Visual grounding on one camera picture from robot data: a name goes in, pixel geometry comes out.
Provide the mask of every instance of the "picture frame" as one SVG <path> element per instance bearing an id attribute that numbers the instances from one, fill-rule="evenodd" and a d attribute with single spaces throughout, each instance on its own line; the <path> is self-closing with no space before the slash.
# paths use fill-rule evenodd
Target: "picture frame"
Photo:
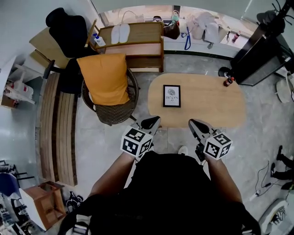
<path id="1" fill-rule="evenodd" d="M 181 107 L 181 86 L 164 85 L 163 87 L 163 107 Z"/>

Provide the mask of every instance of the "dark leather bag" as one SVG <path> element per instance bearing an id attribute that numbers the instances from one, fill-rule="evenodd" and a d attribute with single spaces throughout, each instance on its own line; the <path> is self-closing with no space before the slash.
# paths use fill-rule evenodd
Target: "dark leather bag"
<path id="1" fill-rule="evenodd" d="M 171 21 L 169 24 L 164 25 L 164 37 L 177 39 L 179 35 L 180 35 L 180 28 L 175 21 Z"/>

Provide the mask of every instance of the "orange pillow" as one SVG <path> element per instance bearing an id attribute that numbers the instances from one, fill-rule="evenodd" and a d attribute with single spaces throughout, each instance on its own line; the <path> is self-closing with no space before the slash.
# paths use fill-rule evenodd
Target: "orange pillow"
<path id="1" fill-rule="evenodd" d="M 77 61 L 94 104 L 110 106 L 130 100 L 125 54 L 87 56 Z"/>

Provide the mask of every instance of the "white wall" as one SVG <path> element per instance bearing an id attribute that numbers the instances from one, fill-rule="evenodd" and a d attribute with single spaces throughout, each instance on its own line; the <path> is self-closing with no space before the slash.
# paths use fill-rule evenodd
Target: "white wall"
<path id="1" fill-rule="evenodd" d="M 249 0 L 92 0 L 99 13 L 142 5 L 191 6 L 241 19 Z"/>
<path id="2" fill-rule="evenodd" d="M 278 1 L 282 8 L 285 3 L 285 0 L 278 0 Z M 247 11 L 244 14 L 244 17 L 251 21 L 256 22 L 257 21 L 256 15 L 258 13 L 265 12 L 268 10 L 274 10 L 274 7 L 272 6 L 271 3 L 274 3 L 276 8 L 278 9 L 278 4 L 274 0 L 252 0 L 250 6 L 248 7 Z M 294 17 L 293 9 L 289 10 L 288 15 L 291 15 Z M 294 20 L 289 17 L 287 17 L 287 20 L 291 22 L 293 26 L 286 22 L 285 31 L 282 35 L 285 38 L 291 50 L 294 51 Z"/>
<path id="3" fill-rule="evenodd" d="M 83 16 L 87 26 L 99 19 L 89 0 L 0 0 L 0 68 L 14 55 L 20 62 L 34 50 L 28 41 L 47 27 L 47 15 L 58 7 Z M 101 21 L 97 26 L 103 27 Z"/>

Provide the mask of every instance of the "light wood coffee table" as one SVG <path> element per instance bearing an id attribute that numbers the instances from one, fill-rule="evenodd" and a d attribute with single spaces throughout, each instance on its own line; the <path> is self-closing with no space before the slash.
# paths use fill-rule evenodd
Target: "light wood coffee table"
<path id="1" fill-rule="evenodd" d="M 224 80 L 199 74 L 162 74 L 149 87 L 149 112 L 161 117 L 163 127 L 188 127 L 191 118 L 216 128 L 240 126 L 246 118 L 243 92 L 236 82 L 225 87 Z M 163 107 L 163 85 L 181 86 L 181 108 Z"/>

